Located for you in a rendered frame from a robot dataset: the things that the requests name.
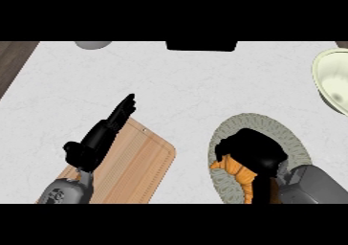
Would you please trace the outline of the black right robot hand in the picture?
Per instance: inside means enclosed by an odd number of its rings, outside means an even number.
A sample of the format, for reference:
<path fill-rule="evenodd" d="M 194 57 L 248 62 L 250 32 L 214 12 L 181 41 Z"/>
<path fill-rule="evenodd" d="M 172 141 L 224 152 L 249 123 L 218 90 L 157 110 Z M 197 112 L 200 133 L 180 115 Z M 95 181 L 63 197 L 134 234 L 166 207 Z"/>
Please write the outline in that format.
<path fill-rule="evenodd" d="M 259 196 L 252 204 L 270 204 L 270 178 L 277 177 L 280 164 L 289 159 L 279 142 L 259 131 L 243 128 L 215 147 L 218 162 L 227 154 L 259 175 L 259 180 L 253 181 Z"/>

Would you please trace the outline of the grey round object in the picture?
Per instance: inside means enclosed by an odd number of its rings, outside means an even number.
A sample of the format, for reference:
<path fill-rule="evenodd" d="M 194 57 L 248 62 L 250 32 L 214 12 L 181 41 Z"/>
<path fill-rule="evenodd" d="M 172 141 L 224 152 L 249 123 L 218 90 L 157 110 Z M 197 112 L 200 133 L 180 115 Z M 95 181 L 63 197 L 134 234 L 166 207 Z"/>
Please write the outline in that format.
<path fill-rule="evenodd" d="M 98 50 L 106 48 L 112 42 L 110 41 L 78 41 L 78 46 L 85 50 Z"/>

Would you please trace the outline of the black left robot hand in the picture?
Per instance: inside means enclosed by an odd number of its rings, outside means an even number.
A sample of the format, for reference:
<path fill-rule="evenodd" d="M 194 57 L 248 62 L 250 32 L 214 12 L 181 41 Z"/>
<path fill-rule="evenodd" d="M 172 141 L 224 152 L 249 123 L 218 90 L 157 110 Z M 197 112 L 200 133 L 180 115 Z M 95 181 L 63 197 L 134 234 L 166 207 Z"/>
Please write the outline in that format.
<path fill-rule="evenodd" d="M 94 171 L 104 161 L 116 135 L 137 110 L 135 103 L 135 95 L 131 94 L 116 106 L 109 118 L 94 125 L 82 141 L 69 142 L 63 146 L 67 163 L 85 172 Z"/>

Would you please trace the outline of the black appliance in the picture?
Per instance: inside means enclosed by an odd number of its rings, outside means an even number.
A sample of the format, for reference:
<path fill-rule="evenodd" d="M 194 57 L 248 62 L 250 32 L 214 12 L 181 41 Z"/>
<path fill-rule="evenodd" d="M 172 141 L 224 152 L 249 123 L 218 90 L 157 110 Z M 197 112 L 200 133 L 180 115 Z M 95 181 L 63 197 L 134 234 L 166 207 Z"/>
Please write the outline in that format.
<path fill-rule="evenodd" d="M 236 42 L 182 42 L 168 41 L 168 49 L 172 51 L 205 51 L 205 52 L 231 52 Z"/>

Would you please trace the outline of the wooden cutting board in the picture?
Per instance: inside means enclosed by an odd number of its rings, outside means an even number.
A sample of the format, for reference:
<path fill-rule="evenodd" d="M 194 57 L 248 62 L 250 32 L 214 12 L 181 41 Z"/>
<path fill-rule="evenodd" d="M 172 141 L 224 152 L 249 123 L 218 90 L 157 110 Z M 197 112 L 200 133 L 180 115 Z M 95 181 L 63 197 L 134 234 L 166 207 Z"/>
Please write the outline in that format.
<path fill-rule="evenodd" d="M 134 119 L 94 171 L 91 204 L 147 203 L 175 159 L 175 147 Z"/>

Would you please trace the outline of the pale yellow bowl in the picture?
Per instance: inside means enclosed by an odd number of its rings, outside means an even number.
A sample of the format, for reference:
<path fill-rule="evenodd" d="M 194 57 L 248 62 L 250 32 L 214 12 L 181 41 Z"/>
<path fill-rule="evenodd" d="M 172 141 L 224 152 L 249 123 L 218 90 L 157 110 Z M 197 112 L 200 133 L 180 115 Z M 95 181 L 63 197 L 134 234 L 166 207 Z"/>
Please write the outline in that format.
<path fill-rule="evenodd" d="M 313 62 L 313 78 L 326 105 L 348 116 L 348 49 L 321 52 Z"/>

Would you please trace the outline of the orange croissant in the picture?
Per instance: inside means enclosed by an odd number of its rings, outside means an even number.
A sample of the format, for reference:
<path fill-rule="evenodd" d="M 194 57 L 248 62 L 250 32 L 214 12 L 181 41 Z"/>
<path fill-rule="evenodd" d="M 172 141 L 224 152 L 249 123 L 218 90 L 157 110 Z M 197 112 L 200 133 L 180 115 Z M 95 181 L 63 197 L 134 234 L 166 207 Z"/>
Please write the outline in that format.
<path fill-rule="evenodd" d="M 221 162 L 214 161 L 209 165 L 209 168 L 224 169 L 234 177 L 243 191 L 243 202 L 246 204 L 252 204 L 253 198 L 259 196 L 259 193 L 253 190 L 253 181 L 259 180 L 259 175 L 239 161 L 233 159 L 230 154 L 222 157 Z M 270 178 L 270 203 L 281 203 L 279 199 L 279 185 L 274 178 Z"/>

